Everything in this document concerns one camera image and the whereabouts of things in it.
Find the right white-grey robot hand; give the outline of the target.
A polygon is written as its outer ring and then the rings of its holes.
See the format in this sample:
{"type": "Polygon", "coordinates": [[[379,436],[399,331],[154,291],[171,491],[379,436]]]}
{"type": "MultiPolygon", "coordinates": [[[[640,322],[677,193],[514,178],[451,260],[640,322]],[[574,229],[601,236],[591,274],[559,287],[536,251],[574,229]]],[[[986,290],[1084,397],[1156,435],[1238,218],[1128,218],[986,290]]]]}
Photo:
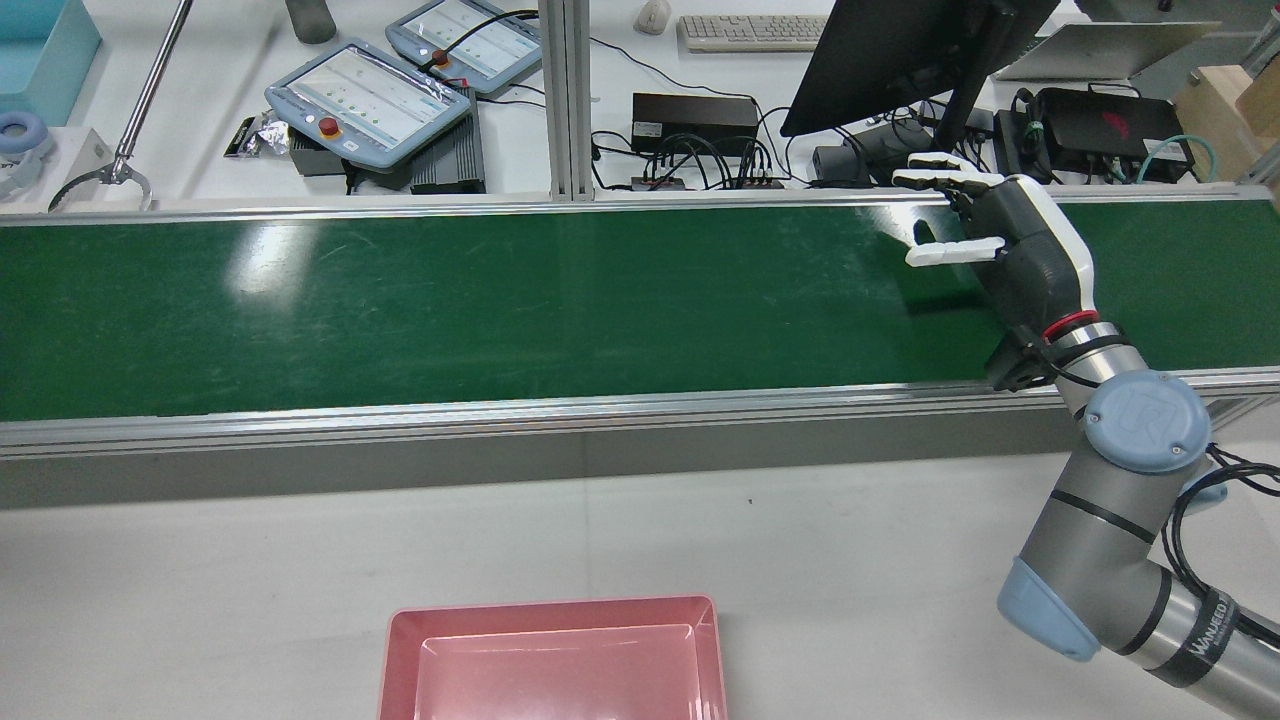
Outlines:
{"type": "Polygon", "coordinates": [[[963,228],[959,241],[909,241],[909,266],[968,265],[1010,331],[1047,343],[1100,322],[1091,250],[1043,184],[946,152],[910,155],[892,183],[942,193],[963,228]]]}

